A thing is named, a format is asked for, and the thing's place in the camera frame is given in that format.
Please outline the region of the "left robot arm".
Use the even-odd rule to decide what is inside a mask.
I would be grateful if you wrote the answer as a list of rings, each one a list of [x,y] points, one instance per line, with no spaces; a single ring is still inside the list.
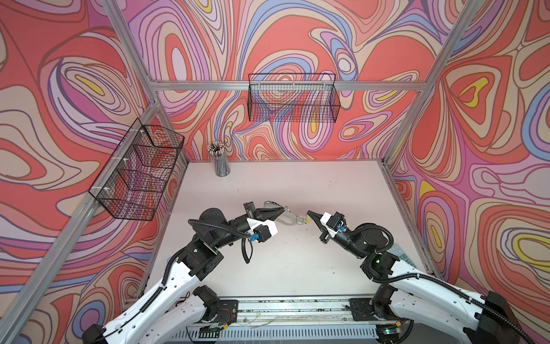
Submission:
[[[242,245],[266,242],[277,234],[276,219],[283,206],[256,208],[243,205],[245,213],[228,220],[217,208],[206,209],[190,219],[191,241],[167,261],[162,278],[137,302],[105,325],[91,325],[83,343],[165,343],[179,329],[201,320],[212,330],[225,330],[236,313],[222,308],[219,297],[203,280],[223,260],[221,248],[239,241]]]

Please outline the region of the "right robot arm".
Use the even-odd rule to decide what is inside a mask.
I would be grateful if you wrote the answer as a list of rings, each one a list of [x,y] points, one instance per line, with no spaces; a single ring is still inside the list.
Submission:
[[[379,286],[370,301],[374,316],[424,324],[461,343],[533,342],[503,296],[468,291],[420,271],[390,252],[394,239],[385,227],[363,223],[351,230],[339,212],[309,211],[307,218],[319,228],[321,242],[333,241],[362,260],[360,269]]]

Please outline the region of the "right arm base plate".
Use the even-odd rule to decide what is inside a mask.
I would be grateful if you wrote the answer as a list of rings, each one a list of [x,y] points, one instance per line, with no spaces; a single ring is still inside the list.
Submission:
[[[351,312],[356,322],[403,320],[392,312],[388,305],[374,302],[371,298],[350,298],[349,305],[345,305],[345,309]]]

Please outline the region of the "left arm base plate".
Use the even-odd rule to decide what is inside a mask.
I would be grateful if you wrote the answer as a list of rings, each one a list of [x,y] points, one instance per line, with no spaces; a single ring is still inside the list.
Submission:
[[[187,300],[183,304],[183,315],[189,316],[192,323],[230,325],[237,321],[239,301],[236,299],[222,299],[212,304],[199,298]]]

